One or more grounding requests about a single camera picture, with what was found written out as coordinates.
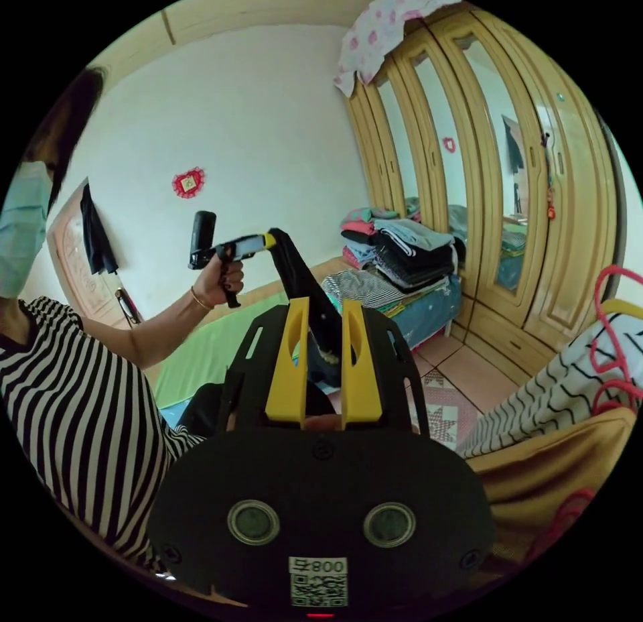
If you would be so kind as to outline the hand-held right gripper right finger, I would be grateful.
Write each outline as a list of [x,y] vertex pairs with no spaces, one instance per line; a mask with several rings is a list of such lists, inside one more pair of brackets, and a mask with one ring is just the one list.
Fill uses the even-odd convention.
[[357,300],[343,302],[341,382],[342,426],[377,424],[382,405],[364,311]]

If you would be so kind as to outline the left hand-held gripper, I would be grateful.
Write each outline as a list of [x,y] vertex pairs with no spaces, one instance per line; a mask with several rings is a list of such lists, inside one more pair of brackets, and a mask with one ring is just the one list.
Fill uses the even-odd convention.
[[274,248],[277,245],[275,236],[272,233],[260,233],[236,238],[235,240],[217,245],[194,249],[188,261],[188,267],[194,271],[206,269],[211,260],[215,257],[220,262],[220,284],[226,305],[228,308],[240,308],[237,300],[237,293],[222,285],[221,276],[228,265],[234,262],[244,261],[254,257],[267,248]]

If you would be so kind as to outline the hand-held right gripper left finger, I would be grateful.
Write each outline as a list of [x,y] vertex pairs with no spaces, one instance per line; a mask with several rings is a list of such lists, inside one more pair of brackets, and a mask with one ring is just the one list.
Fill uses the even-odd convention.
[[290,301],[265,414],[270,422],[302,422],[307,395],[309,298]]

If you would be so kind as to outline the person's left hand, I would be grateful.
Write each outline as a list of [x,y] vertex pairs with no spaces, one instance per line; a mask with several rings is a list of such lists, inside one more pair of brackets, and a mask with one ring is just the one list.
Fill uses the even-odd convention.
[[243,262],[226,262],[214,255],[192,286],[192,295],[199,305],[212,310],[226,304],[227,295],[242,292],[243,278]]

